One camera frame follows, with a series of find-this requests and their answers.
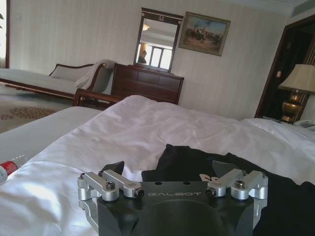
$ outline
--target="telephone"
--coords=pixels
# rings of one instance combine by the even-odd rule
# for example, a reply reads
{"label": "telephone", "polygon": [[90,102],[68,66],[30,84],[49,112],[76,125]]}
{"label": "telephone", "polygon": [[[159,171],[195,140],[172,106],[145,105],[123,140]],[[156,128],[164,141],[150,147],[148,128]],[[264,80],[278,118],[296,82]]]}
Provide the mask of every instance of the telephone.
{"label": "telephone", "polygon": [[299,121],[295,122],[294,125],[300,126],[300,127],[303,127],[303,128],[306,128],[310,131],[315,132],[315,122],[311,119],[299,120]]}

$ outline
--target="carpet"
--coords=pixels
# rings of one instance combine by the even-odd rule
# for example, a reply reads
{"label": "carpet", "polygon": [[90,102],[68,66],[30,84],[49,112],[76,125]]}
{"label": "carpet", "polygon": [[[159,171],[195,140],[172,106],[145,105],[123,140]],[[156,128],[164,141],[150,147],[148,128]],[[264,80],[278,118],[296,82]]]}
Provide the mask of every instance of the carpet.
{"label": "carpet", "polygon": [[0,85],[0,133],[71,107],[72,100]]}

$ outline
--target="door frame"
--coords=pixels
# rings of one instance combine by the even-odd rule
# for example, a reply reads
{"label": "door frame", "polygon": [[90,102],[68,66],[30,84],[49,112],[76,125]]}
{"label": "door frame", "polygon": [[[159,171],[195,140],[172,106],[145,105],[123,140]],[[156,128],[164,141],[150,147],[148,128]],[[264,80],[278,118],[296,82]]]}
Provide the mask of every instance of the door frame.
{"label": "door frame", "polygon": [[6,0],[5,67],[10,68],[10,0]]}
{"label": "door frame", "polygon": [[268,89],[268,87],[269,87],[269,85],[270,85],[270,83],[272,81],[272,76],[275,73],[275,70],[276,70],[275,67],[276,67],[276,63],[279,60],[280,52],[285,47],[284,41],[285,41],[285,38],[287,36],[287,32],[289,30],[299,28],[299,27],[301,27],[301,26],[303,26],[305,24],[309,24],[309,23],[312,23],[312,22],[315,23],[315,14],[312,15],[312,16],[309,16],[307,18],[304,18],[304,19],[302,19],[300,21],[297,21],[297,22],[294,22],[294,23],[291,23],[291,24],[285,26],[285,28],[283,30],[283,33],[282,33],[282,36],[281,36],[281,40],[280,40],[279,46],[277,48],[277,52],[275,54],[275,58],[274,58],[274,60],[272,62],[271,69],[270,69],[269,74],[268,74],[268,78],[267,78],[264,90],[262,92],[262,95],[261,95],[261,98],[260,98],[260,101],[259,101],[256,113],[255,113],[255,118],[261,118],[263,116],[263,112],[264,112],[264,110],[263,110],[263,102],[264,102],[265,97],[267,96],[267,89]]}

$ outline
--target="black t-shirt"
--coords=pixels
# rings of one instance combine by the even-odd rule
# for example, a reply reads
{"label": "black t-shirt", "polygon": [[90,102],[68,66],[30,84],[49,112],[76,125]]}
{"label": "black t-shirt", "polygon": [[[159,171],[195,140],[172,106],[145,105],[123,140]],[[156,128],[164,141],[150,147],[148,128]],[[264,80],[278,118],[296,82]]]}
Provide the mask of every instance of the black t-shirt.
{"label": "black t-shirt", "polygon": [[221,177],[234,168],[247,173],[261,171],[269,178],[268,206],[261,212],[254,236],[315,236],[313,184],[297,185],[231,153],[222,156],[167,144],[156,170],[143,171],[142,178],[143,181],[201,181],[200,174]]}

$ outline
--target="painting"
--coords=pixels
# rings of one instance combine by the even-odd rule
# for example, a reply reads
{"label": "painting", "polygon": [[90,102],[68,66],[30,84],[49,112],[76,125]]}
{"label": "painting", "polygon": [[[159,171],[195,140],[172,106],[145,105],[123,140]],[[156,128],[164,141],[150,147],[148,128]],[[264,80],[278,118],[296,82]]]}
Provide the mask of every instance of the painting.
{"label": "painting", "polygon": [[179,47],[221,56],[230,23],[186,12]]}

